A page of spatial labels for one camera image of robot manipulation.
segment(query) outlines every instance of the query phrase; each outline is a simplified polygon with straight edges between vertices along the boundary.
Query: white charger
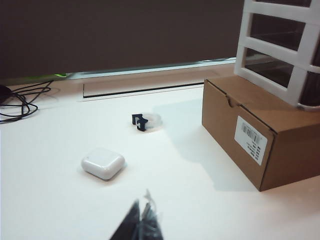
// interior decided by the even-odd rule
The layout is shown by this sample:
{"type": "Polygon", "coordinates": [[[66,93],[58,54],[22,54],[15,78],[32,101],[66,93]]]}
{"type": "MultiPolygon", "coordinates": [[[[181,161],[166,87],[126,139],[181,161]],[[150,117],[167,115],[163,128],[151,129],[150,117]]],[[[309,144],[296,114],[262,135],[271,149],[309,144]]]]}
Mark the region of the white charger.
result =
{"type": "Polygon", "coordinates": [[[81,161],[83,170],[103,180],[111,179],[124,165],[122,155],[105,148],[96,148],[81,161]]]}

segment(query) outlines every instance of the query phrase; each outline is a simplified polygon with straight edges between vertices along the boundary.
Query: box flap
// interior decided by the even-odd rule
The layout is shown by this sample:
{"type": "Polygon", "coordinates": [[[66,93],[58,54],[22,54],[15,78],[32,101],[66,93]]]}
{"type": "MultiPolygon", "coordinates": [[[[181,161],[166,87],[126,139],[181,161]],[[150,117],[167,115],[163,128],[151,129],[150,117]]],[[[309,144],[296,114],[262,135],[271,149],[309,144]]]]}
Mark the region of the box flap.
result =
{"type": "Polygon", "coordinates": [[[293,107],[240,76],[218,77],[209,79],[209,82],[278,133],[320,125],[320,112],[306,112],[293,107]]]}

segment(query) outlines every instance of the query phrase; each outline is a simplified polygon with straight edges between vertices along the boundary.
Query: barcode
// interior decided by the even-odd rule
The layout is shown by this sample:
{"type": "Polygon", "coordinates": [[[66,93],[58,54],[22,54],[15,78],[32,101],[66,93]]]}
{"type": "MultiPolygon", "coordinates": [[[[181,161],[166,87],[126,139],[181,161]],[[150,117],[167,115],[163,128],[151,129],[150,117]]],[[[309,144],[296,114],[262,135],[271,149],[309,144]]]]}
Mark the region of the barcode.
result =
{"type": "Polygon", "coordinates": [[[245,134],[247,134],[257,145],[259,145],[259,136],[258,134],[252,130],[249,126],[247,126],[246,124],[242,124],[242,130],[245,134]]]}

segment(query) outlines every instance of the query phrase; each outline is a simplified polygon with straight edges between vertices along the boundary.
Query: white plastic drawer unit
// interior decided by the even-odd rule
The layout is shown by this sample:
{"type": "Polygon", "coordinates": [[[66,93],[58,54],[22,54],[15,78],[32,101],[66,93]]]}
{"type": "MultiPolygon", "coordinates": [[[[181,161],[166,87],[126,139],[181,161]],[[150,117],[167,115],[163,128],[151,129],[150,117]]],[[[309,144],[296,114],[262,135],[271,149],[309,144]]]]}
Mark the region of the white plastic drawer unit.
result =
{"type": "Polygon", "coordinates": [[[245,0],[234,71],[320,111],[320,0],[245,0]]]}

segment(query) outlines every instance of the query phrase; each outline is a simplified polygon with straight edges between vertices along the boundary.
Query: tangled cable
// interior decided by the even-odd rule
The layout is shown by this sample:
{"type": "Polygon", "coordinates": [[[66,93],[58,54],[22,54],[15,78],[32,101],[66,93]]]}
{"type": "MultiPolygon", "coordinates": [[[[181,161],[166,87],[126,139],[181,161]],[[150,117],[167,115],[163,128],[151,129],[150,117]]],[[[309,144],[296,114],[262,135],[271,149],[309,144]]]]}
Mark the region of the tangled cable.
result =
{"type": "Polygon", "coordinates": [[[47,93],[51,90],[49,85],[53,80],[37,83],[29,86],[24,86],[11,90],[6,86],[0,85],[0,107],[20,107],[21,113],[17,115],[0,113],[0,116],[4,116],[5,119],[0,120],[0,123],[9,123],[18,121],[26,116],[29,116],[38,110],[38,106],[33,102],[39,97],[40,94],[47,93]],[[27,101],[26,96],[35,95],[30,101],[27,101]],[[18,99],[21,104],[5,104],[9,98],[18,99]]]}

